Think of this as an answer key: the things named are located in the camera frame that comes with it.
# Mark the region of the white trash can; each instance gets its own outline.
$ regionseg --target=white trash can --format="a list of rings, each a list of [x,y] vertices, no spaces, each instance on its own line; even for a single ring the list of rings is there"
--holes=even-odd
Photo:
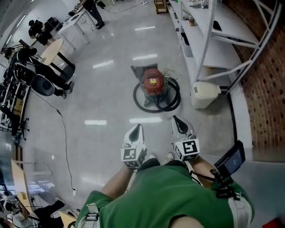
[[[193,84],[191,93],[192,106],[195,109],[204,109],[221,93],[220,87],[207,81],[197,81]]]

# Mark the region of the brick wall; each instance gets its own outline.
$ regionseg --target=brick wall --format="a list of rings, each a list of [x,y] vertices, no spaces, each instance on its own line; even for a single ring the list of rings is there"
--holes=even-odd
[[[224,0],[223,2],[260,40],[266,27],[254,2],[251,0]],[[273,9],[274,0],[263,2]],[[285,145],[284,19],[285,10],[283,9],[270,41],[241,81],[250,115],[252,145],[257,149]],[[248,60],[253,52],[253,49],[242,46],[235,45],[235,49],[243,62]],[[271,158],[259,155],[259,159],[276,160],[274,154]]]

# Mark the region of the round table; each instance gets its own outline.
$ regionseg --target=round table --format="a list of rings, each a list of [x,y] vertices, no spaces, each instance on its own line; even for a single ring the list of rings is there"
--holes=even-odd
[[[46,50],[42,53],[41,58],[45,59],[43,64],[51,65],[54,69],[58,70],[62,77],[66,82],[73,76],[75,71],[75,64],[71,63],[63,54],[60,53],[60,49],[63,46],[63,39],[58,39],[54,41],[50,46],[46,48]],[[64,62],[67,63],[63,70],[60,69],[57,65],[53,63],[53,60],[56,56],[59,56]]]

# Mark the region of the green shirt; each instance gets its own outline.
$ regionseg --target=green shirt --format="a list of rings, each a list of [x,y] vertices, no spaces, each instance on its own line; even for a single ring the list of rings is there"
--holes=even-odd
[[[238,184],[231,186],[249,202]],[[115,200],[101,192],[91,192],[77,223],[89,213],[86,205],[91,203],[98,207],[100,228],[168,228],[176,216],[195,218],[205,228],[233,227],[228,199],[216,198],[214,190],[193,181],[183,167],[143,170],[136,175],[130,190]]]

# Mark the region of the vacuum hose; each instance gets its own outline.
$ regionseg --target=vacuum hose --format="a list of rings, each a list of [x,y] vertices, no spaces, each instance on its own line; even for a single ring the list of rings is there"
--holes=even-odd
[[[146,109],[146,108],[142,107],[138,103],[137,91],[138,91],[138,88],[141,85],[141,83],[139,82],[135,86],[134,92],[133,92],[134,102],[137,105],[137,107],[140,110],[148,112],[148,113],[170,112],[170,111],[173,111],[174,109],[176,109],[179,106],[180,102],[181,102],[181,96],[180,96],[180,92],[179,92],[180,88],[179,88],[179,85],[178,85],[177,81],[174,78],[170,78],[170,80],[168,81],[168,84],[175,90],[175,97],[174,97],[173,101],[169,105],[167,105],[166,107],[161,107],[159,105],[159,96],[157,96],[157,98],[155,98],[155,105],[158,108],[158,110],[149,110],[149,109]]]

